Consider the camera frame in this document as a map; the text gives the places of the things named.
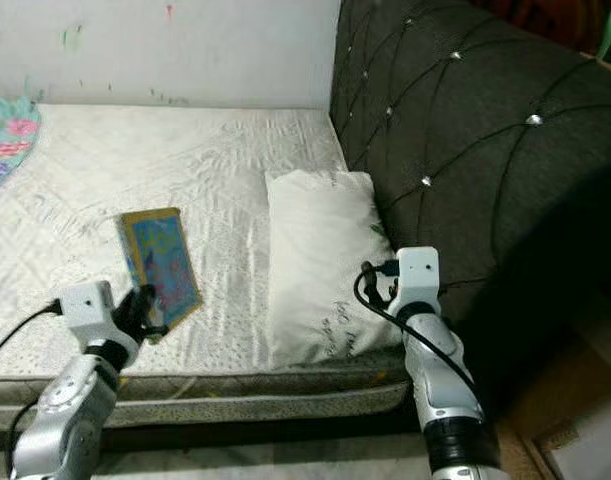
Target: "black wire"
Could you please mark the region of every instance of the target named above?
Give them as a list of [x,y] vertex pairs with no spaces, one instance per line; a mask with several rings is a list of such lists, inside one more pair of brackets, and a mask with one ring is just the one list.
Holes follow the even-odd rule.
[[356,300],[358,300],[365,308],[371,310],[372,312],[374,312],[377,315],[380,315],[385,320],[393,323],[397,327],[404,330],[405,333],[410,334],[416,340],[418,340],[423,345],[425,345],[427,348],[429,348],[434,355],[436,355],[443,362],[445,362],[447,366],[451,368],[454,371],[454,373],[456,373],[460,377],[461,380],[463,380],[463,383],[467,385],[467,388],[469,388],[469,390],[472,392],[472,395],[474,395],[474,398],[478,401],[478,404],[481,406],[481,408],[483,408],[483,402],[482,402],[481,396],[478,394],[478,389],[476,388],[476,385],[474,384],[472,379],[463,371],[463,369],[459,367],[456,364],[456,362],[454,362],[454,360],[449,358],[445,353],[443,353],[443,351],[440,348],[438,348],[430,340],[428,340],[426,337],[418,333],[412,327],[407,325],[404,321],[398,320],[396,317],[393,317],[392,315],[381,310],[380,308],[376,308],[374,305],[370,304],[367,300],[363,298],[359,290],[359,285],[363,277],[369,272],[370,270],[362,271],[361,273],[358,274],[358,276],[356,277],[356,280],[354,281],[354,296],[356,297]]
[[32,400],[27,405],[25,405],[16,414],[14,420],[12,420],[12,424],[9,426],[9,430],[7,431],[7,438],[5,439],[5,469],[7,470],[7,475],[10,478],[12,478],[12,469],[14,468],[12,455],[14,453],[14,448],[16,448],[16,426],[25,416],[25,414],[29,411],[29,409],[37,403],[38,399]]
[[21,328],[23,328],[29,322],[34,320],[36,317],[39,317],[45,313],[55,313],[57,315],[62,315],[63,311],[61,309],[60,301],[54,300],[52,303],[50,303],[48,306],[46,306],[42,310],[39,310],[38,312],[30,315],[25,320],[23,320],[21,323],[16,325],[16,327],[14,327],[14,329],[11,332],[9,332],[7,336],[0,342],[0,349],[3,348],[3,346],[9,341],[10,338],[12,338],[16,334],[16,332],[18,332]]

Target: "colorful book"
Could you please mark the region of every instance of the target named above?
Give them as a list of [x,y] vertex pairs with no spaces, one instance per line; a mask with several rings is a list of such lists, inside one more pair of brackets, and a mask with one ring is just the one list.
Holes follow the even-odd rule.
[[118,232],[134,287],[156,287],[163,323],[171,330],[202,303],[178,208],[130,212]]

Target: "pillow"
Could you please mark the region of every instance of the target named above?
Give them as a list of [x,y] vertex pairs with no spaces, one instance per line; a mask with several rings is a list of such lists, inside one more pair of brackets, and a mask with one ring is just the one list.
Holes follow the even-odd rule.
[[369,175],[297,170],[266,181],[274,367],[348,359],[399,343],[400,331],[353,294],[363,261],[394,256]]

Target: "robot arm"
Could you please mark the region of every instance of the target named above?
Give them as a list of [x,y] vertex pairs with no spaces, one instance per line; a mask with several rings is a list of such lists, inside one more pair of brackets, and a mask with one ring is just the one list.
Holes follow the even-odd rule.
[[[398,277],[390,302],[376,293],[375,275],[366,273],[369,269],[373,273],[373,267],[364,266],[370,304],[387,308],[383,316],[428,340],[473,385],[463,362],[463,343],[440,317],[438,252],[431,247],[403,248],[394,263],[395,268],[381,269],[386,275]],[[509,480],[500,470],[495,436],[485,424],[482,406],[470,386],[414,336],[404,333],[403,342],[432,479]]]
[[68,327],[83,354],[74,357],[38,400],[37,415],[13,456],[12,478],[90,478],[103,425],[116,404],[119,373],[136,359],[144,338],[163,335],[152,326],[153,287],[130,292],[114,310],[107,282],[71,287],[60,298]]

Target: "book cover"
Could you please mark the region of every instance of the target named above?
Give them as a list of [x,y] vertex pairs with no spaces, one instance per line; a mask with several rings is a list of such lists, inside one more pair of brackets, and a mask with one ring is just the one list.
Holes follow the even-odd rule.
[[170,330],[201,305],[178,208],[119,216],[118,232],[134,287],[156,287],[163,322]]

